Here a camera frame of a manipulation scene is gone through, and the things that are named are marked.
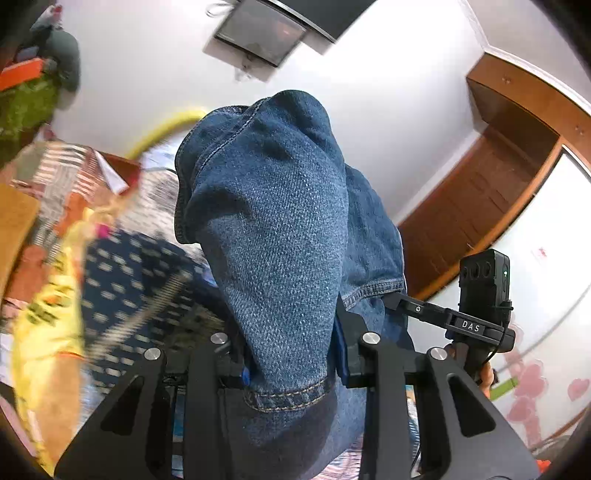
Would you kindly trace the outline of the person's hand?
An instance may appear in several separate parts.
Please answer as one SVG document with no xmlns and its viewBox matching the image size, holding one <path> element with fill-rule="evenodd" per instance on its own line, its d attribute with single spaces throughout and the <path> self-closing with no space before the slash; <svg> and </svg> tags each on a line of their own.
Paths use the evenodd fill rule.
<svg viewBox="0 0 591 480">
<path fill-rule="evenodd" d="M 446 345 L 445 350 L 449 355 L 451 355 L 455 359 L 456 350 L 452 344 Z M 494 380 L 495 380 L 494 370 L 492 368 L 491 363 L 487 362 L 484 366 L 482 366 L 480 373 L 479 373 L 479 381 L 477 381 L 476 383 L 478 384 L 480 391 L 488 399 L 490 399 L 490 396 L 491 396 L 491 387 L 493 385 Z"/>
</svg>

